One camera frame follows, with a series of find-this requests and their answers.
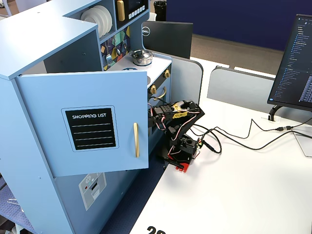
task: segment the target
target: silver pot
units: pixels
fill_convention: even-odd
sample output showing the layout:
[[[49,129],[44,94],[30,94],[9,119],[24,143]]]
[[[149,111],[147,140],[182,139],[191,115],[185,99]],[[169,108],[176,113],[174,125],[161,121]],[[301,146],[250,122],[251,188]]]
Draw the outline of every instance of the silver pot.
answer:
[[[136,50],[130,52],[133,63],[137,66],[147,66],[152,63],[153,54],[148,50]]]

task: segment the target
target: monitor screen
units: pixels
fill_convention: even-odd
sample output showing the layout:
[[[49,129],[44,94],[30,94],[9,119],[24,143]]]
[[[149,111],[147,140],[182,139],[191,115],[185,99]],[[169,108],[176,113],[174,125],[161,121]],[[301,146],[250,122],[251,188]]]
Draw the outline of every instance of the monitor screen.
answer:
[[[143,45],[148,50],[189,59],[192,23],[146,21],[142,25]]]
[[[312,111],[312,16],[296,16],[268,104]]]

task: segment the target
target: pot lid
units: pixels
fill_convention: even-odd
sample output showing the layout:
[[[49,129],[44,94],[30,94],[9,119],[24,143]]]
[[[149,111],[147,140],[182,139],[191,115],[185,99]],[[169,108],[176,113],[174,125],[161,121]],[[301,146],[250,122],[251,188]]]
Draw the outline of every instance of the pot lid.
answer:
[[[153,55],[148,50],[136,50],[131,53],[131,56],[135,59],[146,60],[150,59]]]

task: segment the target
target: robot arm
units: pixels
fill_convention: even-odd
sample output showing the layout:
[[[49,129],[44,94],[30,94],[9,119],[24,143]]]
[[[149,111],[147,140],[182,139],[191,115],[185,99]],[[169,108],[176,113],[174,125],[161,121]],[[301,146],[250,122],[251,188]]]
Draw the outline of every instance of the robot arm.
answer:
[[[186,132],[205,113],[193,101],[179,101],[174,104],[151,107],[148,126],[157,126],[166,136],[167,156],[164,160],[186,172],[200,147]]]

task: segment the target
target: black trash can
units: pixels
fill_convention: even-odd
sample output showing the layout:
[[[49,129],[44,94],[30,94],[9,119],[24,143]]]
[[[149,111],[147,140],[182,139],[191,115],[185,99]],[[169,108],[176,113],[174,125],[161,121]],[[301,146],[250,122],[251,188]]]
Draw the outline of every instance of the black trash can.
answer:
[[[166,1],[155,1],[154,8],[156,16],[156,21],[166,21],[166,9],[167,2]]]

